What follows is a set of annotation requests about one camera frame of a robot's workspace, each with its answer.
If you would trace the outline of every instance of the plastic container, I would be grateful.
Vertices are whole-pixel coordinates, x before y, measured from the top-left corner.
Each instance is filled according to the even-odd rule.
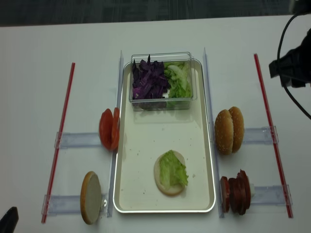
[[[139,63],[143,59],[148,60],[149,54],[133,55],[131,60],[131,66],[135,61],[139,68]],[[150,54],[150,61],[163,62],[164,65],[167,62],[184,62],[189,66],[187,75],[187,81],[191,89],[191,97],[187,98],[169,98],[169,92],[163,94],[161,99],[144,99],[135,100],[133,99],[133,73],[131,72],[131,85],[129,86],[129,100],[133,106],[134,111],[148,111],[148,110],[172,110],[172,109],[189,109],[192,100],[197,98],[196,85],[195,85],[195,70],[194,70],[194,58],[189,52],[178,52],[178,53],[159,53]]]

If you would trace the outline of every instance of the red straw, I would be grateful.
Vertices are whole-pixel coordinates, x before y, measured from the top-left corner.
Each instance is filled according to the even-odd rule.
[[[73,72],[74,72],[74,67],[75,63],[71,64],[71,70],[70,70],[70,76],[69,76],[69,81],[68,81],[68,87],[67,87],[67,93],[66,93],[66,98],[65,98],[65,103],[64,103],[64,108],[63,108],[63,113],[62,113],[62,119],[60,121],[60,126],[59,126],[59,134],[58,137],[60,138],[64,129],[64,123],[65,123],[65,118],[66,118],[66,111],[67,111],[67,106],[68,106],[68,101],[69,101],[69,94],[70,94],[70,89],[71,89],[71,84],[72,84],[72,79],[73,79]],[[56,147],[55,147],[55,152],[54,152],[54,158],[53,158],[53,164],[52,164],[52,169],[51,169],[51,175],[50,175],[50,181],[49,181],[49,186],[48,186],[48,191],[47,191],[47,198],[46,198],[46,206],[44,209],[44,214],[42,216],[41,223],[45,223],[47,220],[47,213],[48,213],[48,207],[49,207],[49,201],[50,201],[50,196],[52,193],[52,186],[53,186],[53,180],[54,180],[54,175],[55,175],[55,170],[56,170],[56,163],[57,163],[57,158],[58,158],[58,144],[59,140],[57,139],[56,142]]]
[[[264,106],[265,106],[266,112],[267,112],[269,126],[270,126],[270,129],[273,129],[272,117],[271,117],[270,108],[269,108],[269,104],[268,104],[266,89],[264,88],[264,83],[263,83],[263,78],[262,78],[262,73],[261,73],[261,69],[260,69],[258,55],[254,54],[254,58],[255,58],[258,78],[259,78],[259,82],[260,82],[260,86],[261,86]],[[271,131],[271,137],[273,138],[274,141],[276,141],[276,136],[275,136],[273,131]],[[274,146],[274,152],[276,154],[276,162],[277,162],[278,172],[280,174],[281,183],[283,186],[283,192],[284,192],[284,198],[286,201],[287,214],[288,214],[289,218],[293,218],[293,211],[292,211],[292,206],[291,206],[291,202],[289,199],[289,192],[287,190],[287,185],[286,185],[286,181],[285,181],[285,175],[284,175],[283,166],[282,166],[282,162],[281,162],[280,151],[278,150],[278,144],[277,143],[274,143],[273,146]]]

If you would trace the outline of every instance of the black cable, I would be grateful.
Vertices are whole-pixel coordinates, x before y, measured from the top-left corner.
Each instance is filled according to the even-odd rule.
[[[285,32],[288,28],[288,26],[290,25],[290,23],[293,21],[294,18],[296,18],[297,16],[300,16],[300,15],[304,15],[304,14],[295,14],[293,15],[290,20],[287,22],[283,32],[282,32],[282,36],[281,36],[281,40],[280,40],[280,43],[278,45],[278,49],[277,49],[277,68],[278,68],[278,73],[280,75],[280,79],[281,79],[281,83],[282,83],[282,86],[284,87],[287,95],[291,98],[291,100],[297,105],[297,107],[311,120],[311,115],[298,103],[298,101],[292,96],[292,94],[290,93],[290,91],[287,89],[287,86],[286,84],[284,83],[284,80],[283,80],[283,77],[282,77],[282,72],[281,72],[281,69],[280,69],[280,52],[281,52],[281,47],[282,47],[282,43],[283,43],[283,39],[284,39],[284,35],[285,35]]]

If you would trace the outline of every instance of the purple cabbage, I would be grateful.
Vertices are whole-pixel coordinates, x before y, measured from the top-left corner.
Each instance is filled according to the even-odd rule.
[[[171,87],[164,76],[163,62],[140,61],[137,68],[135,60],[132,65],[133,73],[133,99],[160,99],[163,93]]]

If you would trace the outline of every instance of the white table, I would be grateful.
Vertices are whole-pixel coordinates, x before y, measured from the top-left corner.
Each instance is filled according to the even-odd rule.
[[[17,206],[16,232],[301,232],[308,229],[311,123],[287,97],[279,80],[270,79],[268,70],[268,64],[276,58],[280,35],[288,19],[289,16],[244,17],[0,28],[0,216],[11,206]],[[311,16],[295,19],[286,33],[281,55],[300,45],[310,25]],[[55,216],[48,217],[42,225],[42,202],[71,63],[76,63],[76,69],[70,100],[80,103],[81,115],[75,120],[69,109],[70,123],[66,127],[72,132],[94,132],[103,109],[115,105],[115,99],[110,96],[115,94],[117,86],[120,50],[128,62],[132,54],[167,51],[190,51],[201,59],[204,47],[212,80],[221,76],[247,80],[256,71],[253,53],[258,54],[294,202],[294,219],[288,219],[286,213],[219,219],[215,206],[208,214],[188,215],[122,215],[114,210],[112,218],[102,217],[94,226],[87,226],[79,215]],[[111,93],[103,92],[103,86]],[[310,87],[291,89],[291,92],[311,112]],[[79,98],[80,93],[86,98]]]

